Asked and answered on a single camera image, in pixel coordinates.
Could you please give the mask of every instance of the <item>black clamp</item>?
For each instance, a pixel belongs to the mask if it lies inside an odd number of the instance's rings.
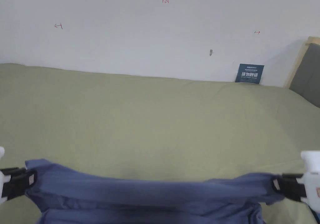
[[[34,186],[37,182],[37,171],[25,168],[7,168],[0,169],[4,176],[10,176],[10,181],[3,183],[1,197],[7,197],[7,200],[23,196],[28,188]]]
[[[307,197],[304,184],[297,181],[302,176],[303,174],[282,174],[272,181],[272,187],[275,192],[283,194],[286,198],[301,202],[302,197]]]

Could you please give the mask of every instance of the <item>bed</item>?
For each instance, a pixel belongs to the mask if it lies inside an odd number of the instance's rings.
[[[308,39],[288,88],[0,64],[1,167],[46,158],[95,175],[167,181],[303,173],[300,152],[320,147],[318,44]],[[0,213],[4,224],[40,216],[25,197]],[[263,206],[263,217],[316,223],[290,200]]]

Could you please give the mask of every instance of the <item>white wall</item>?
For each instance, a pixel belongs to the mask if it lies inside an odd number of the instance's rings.
[[[320,36],[318,2],[0,0],[0,62],[219,81],[261,64],[262,84],[282,86]]]

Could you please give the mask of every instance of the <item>wooden bed frame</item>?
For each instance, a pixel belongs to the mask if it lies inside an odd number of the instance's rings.
[[[320,37],[312,37],[312,36],[310,36],[304,42],[304,44],[302,45],[300,51],[298,52],[298,56],[297,56],[297,58],[296,58],[296,60],[294,62],[294,67],[292,69],[292,72],[291,72],[289,78],[286,81],[286,84],[284,86],[285,88],[289,88],[290,87],[291,82],[293,80],[293,77],[295,76],[295,74],[297,72],[297,69],[298,69],[299,65],[301,64],[301,61],[302,61],[302,59],[303,59],[303,57],[304,57],[304,55],[305,55],[306,51],[308,50],[309,45],[311,43],[315,43],[315,44],[320,45]]]

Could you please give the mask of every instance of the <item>blue cloth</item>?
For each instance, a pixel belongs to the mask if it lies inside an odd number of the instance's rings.
[[[276,176],[268,173],[158,182],[93,176],[44,159],[26,166],[38,172],[26,191],[42,212],[38,224],[261,224],[258,202],[284,198],[273,191]]]

